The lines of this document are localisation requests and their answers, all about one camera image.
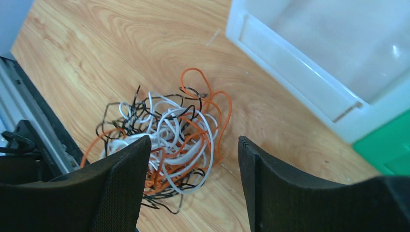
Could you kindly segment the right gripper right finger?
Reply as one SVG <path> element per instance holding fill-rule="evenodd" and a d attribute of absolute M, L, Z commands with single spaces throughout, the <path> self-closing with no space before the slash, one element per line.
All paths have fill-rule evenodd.
<path fill-rule="evenodd" d="M 253 232 L 407 232 L 410 178 L 382 175 L 344 185 L 268 154 L 245 136 L 238 162 Z"/>

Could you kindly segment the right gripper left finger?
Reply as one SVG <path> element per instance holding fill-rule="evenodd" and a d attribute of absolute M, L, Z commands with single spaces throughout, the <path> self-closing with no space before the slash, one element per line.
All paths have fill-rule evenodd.
<path fill-rule="evenodd" d="M 151 140 L 49 182 L 0 186 L 3 232 L 134 232 Z"/>

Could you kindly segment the green plastic bin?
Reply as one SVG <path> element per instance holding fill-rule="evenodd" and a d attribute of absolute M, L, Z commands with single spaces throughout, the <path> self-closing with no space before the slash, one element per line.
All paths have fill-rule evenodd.
<path fill-rule="evenodd" d="M 410 112 L 373 131 L 352 145 L 382 174 L 410 174 Z"/>

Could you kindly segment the white plastic bin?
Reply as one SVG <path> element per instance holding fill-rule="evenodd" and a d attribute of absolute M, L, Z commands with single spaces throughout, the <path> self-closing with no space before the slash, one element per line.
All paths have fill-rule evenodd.
<path fill-rule="evenodd" d="M 347 143 L 410 108 L 407 0 L 234 0 L 226 36 Z"/>

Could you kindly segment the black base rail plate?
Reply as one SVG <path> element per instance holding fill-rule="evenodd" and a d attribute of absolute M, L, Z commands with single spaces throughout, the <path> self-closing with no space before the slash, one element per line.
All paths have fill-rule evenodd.
<path fill-rule="evenodd" d="M 82 152 L 22 70 L 0 59 L 0 156 L 20 158 L 22 171 L 48 181 L 80 168 Z"/>

